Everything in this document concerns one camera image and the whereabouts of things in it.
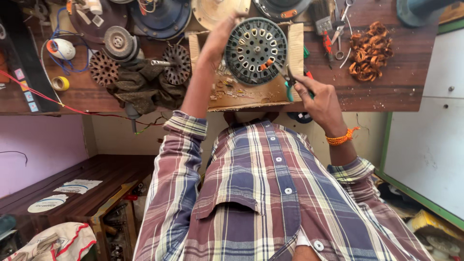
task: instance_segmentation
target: wire cutter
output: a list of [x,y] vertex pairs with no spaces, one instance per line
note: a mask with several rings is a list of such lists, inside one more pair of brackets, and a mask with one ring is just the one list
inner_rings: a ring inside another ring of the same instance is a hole
[[[289,99],[289,101],[293,102],[293,96],[291,94],[291,88],[295,86],[296,80],[293,77],[293,74],[291,73],[290,68],[288,67],[288,65],[287,65],[287,72],[288,72],[287,74],[285,74],[283,72],[281,67],[278,66],[278,68],[279,68],[280,74],[282,74],[282,76],[286,80],[285,86],[287,87],[287,98]],[[314,93],[311,90],[309,90],[309,95],[311,96],[312,99],[314,99]]]

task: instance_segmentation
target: brown cloth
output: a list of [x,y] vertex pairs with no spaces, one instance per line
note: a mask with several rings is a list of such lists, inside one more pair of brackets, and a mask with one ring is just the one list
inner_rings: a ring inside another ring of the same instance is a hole
[[157,106],[170,110],[180,107],[187,88],[184,85],[171,85],[164,78],[164,67],[152,66],[152,59],[142,59],[134,66],[119,67],[117,82],[107,85],[124,108],[124,103],[132,103],[140,114],[153,112]]

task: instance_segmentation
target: yellow tape roll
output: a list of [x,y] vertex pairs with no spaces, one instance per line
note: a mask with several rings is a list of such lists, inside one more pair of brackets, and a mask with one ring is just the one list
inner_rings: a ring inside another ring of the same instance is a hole
[[66,91],[69,88],[69,81],[63,76],[52,79],[52,87],[57,91]]

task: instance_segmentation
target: shirt button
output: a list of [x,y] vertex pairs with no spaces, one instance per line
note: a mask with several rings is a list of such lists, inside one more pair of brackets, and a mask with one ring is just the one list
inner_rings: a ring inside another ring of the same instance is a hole
[[314,241],[314,247],[316,248],[317,251],[322,251],[324,250],[324,245],[320,241]]

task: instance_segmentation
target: cabinet door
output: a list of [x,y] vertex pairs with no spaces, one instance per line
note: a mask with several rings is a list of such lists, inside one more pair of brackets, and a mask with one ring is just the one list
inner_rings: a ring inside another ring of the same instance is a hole
[[463,99],[424,97],[419,112],[393,113],[384,173],[461,219],[463,163]]
[[464,30],[436,37],[424,96],[464,98]]

